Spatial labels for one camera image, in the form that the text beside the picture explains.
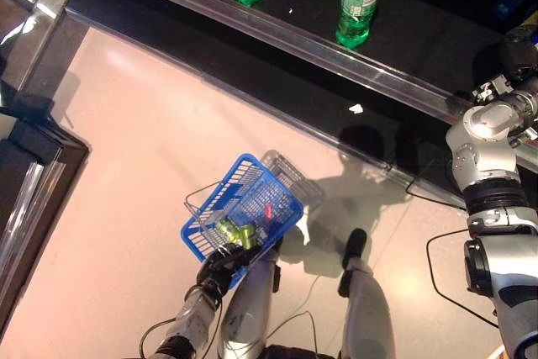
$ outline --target white floor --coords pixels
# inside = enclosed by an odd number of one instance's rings
[[[431,286],[425,242],[464,228],[462,212],[406,196],[376,169],[94,29],[61,84],[55,114],[92,153],[0,358],[138,357],[141,334],[180,309],[199,269],[179,236],[189,217],[185,195],[220,179],[239,154],[261,157],[271,149],[327,194],[304,220],[311,242],[285,245],[271,328],[321,275],[305,307],[318,325],[320,351],[337,356],[346,301],[336,292],[340,258],[331,251],[362,227],[371,233],[367,260],[392,311],[399,358],[486,358],[500,345],[495,329]],[[435,275],[442,291],[492,318],[489,301],[466,291],[465,239],[432,246]],[[150,335],[146,355],[163,335]],[[294,320],[271,342],[311,349],[308,319]]]

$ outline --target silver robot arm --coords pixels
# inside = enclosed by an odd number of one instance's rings
[[[509,138],[528,131],[537,116],[533,77],[469,109],[446,135],[473,238],[465,244],[467,283],[491,298],[514,359],[538,359],[538,216],[520,185]]]
[[[227,245],[227,252],[214,251],[198,272],[196,285],[187,292],[185,303],[166,338],[149,359],[199,359],[208,343],[215,311],[228,292],[232,275],[250,264],[260,252],[255,246],[246,251]]]

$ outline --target blue shopping basket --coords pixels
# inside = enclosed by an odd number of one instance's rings
[[[253,155],[240,156],[222,181],[213,185],[216,188],[200,208],[188,197],[185,200],[193,216],[182,228],[182,239],[200,261],[228,243],[215,229],[224,217],[238,226],[255,225],[261,255],[303,216],[303,205]],[[245,272],[243,268],[233,276],[230,288]]]

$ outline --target bottle label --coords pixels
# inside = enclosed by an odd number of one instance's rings
[[[342,0],[344,13],[351,17],[367,16],[373,13],[377,0]]]

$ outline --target wire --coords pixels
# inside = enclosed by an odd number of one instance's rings
[[[153,330],[156,330],[157,328],[159,327],[162,327],[163,325],[167,325],[167,324],[170,324],[170,323],[173,323],[174,321],[176,321],[176,317],[172,318],[172,319],[165,319],[164,321],[161,321],[160,323],[157,323],[155,325],[152,325],[150,328],[148,328],[146,330],[146,332],[142,335],[142,338],[140,338],[140,343],[138,345],[138,352],[140,354],[140,357],[142,359],[145,359],[145,355],[144,355],[144,341],[145,339],[147,338],[147,336],[150,334],[151,331]]]
[[[425,169],[423,170],[423,172],[425,172],[430,166],[431,164],[433,163],[434,161],[432,160],[430,162],[430,164],[428,164],[428,166],[425,167]],[[417,181],[417,179],[419,178],[420,174],[418,176],[416,176],[415,178],[413,178],[413,180],[408,184],[408,186],[405,188],[405,193],[407,193],[408,195],[411,195],[413,197],[416,197],[416,198],[420,198],[420,199],[424,199],[424,201],[430,201],[430,202],[434,202],[434,203],[438,203],[438,204],[441,204],[441,205],[445,205],[445,206],[448,206],[450,208],[454,208],[454,209],[460,209],[464,212],[466,212],[467,210],[465,208],[462,208],[461,206],[458,206],[458,205],[455,205],[454,203],[448,203],[448,202],[443,202],[443,201],[439,201],[437,199],[432,199],[432,198],[428,198],[428,197],[423,197],[422,195],[418,195],[416,193],[412,193],[411,191],[409,191],[409,189],[413,186],[413,184]]]
[[[296,319],[297,317],[300,317],[302,315],[308,315],[310,317],[310,323],[312,324],[312,332],[314,334],[314,351],[316,353],[316,357],[318,357],[318,336],[316,335],[316,324],[314,322],[314,317],[312,315],[312,313],[310,313],[308,310],[306,311],[303,311],[302,313],[299,313],[299,314],[295,314],[295,315],[292,315],[291,317],[289,317],[288,319],[285,319],[282,323],[280,323],[280,325],[275,328],[271,334],[269,334],[267,336],[267,339],[271,338],[273,335],[275,335],[277,333],[278,330],[280,330],[285,324],[287,324],[288,322],[290,322],[292,319]]]
[[[437,288],[437,285],[435,284],[435,277],[434,277],[434,270],[433,270],[433,267],[431,265],[431,258],[430,258],[430,244],[432,241],[434,240],[437,240],[437,239],[440,239],[441,237],[447,237],[449,235],[455,235],[457,233],[463,233],[464,231],[468,231],[468,229],[462,229],[462,230],[456,230],[456,231],[451,231],[449,233],[444,233],[442,235],[436,235],[435,237],[432,237],[431,239],[428,240],[428,242],[426,243],[426,256],[428,257],[428,267],[430,269],[430,277],[431,277],[431,283],[433,284],[434,286],[434,289],[435,291],[437,292],[437,294],[439,294],[442,298],[445,298],[446,300],[448,300],[449,302],[455,304],[456,306],[458,306],[460,309],[464,309],[465,311],[467,311],[469,314],[472,314],[474,315],[475,317],[477,317],[478,319],[481,319],[483,322],[491,325],[492,327],[495,327],[495,328],[498,328],[498,325],[496,325],[494,322],[486,319],[485,317],[482,317],[480,314],[472,311],[471,309],[469,309],[468,307],[464,306],[463,304],[461,303],[458,303],[456,300],[452,299],[452,298],[449,298],[448,296],[446,296],[445,294],[441,293],[439,291],[439,289]]]
[[[219,330],[219,324],[220,324],[220,318],[222,317],[222,302],[219,302],[219,319],[217,320],[217,326],[215,327],[215,331],[213,333],[213,336],[211,337],[211,341],[209,342],[208,349],[205,351],[201,359],[205,359],[205,357],[208,355],[209,350],[211,349],[211,345],[215,341],[215,336],[217,336],[217,331]],[[176,321],[176,317],[172,319],[165,319],[164,321],[161,321],[160,323],[157,323],[155,325],[152,325],[150,328],[147,329],[147,331],[142,335],[142,338],[140,338],[140,344],[139,344],[139,354],[141,359],[145,359],[144,355],[144,341],[147,338],[147,336],[150,334],[151,331],[156,330],[159,327],[162,327],[163,325],[167,325],[170,323],[173,323]]]
[[[306,303],[309,302],[309,299],[310,299],[310,296],[312,295],[312,291],[314,290],[314,286],[316,284],[316,282],[321,278],[321,275],[318,275],[313,281],[312,281],[312,284],[310,285],[310,289],[309,289],[309,292],[307,293],[306,295],[306,298],[304,298],[304,301],[290,314],[290,315],[294,315],[296,314],[300,309],[302,309]]]
[[[215,341],[215,336],[217,336],[217,331],[219,330],[220,325],[220,318],[222,317],[222,302],[219,302],[219,319],[217,319],[217,325],[215,326],[215,331],[213,333],[213,336],[211,337],[211,341],[209,342],[208,349],[205,350],[205,353],[202,356],[202,359],[205,359],[205,357],[208,355],[209,350],[211,349],[211,345]]]

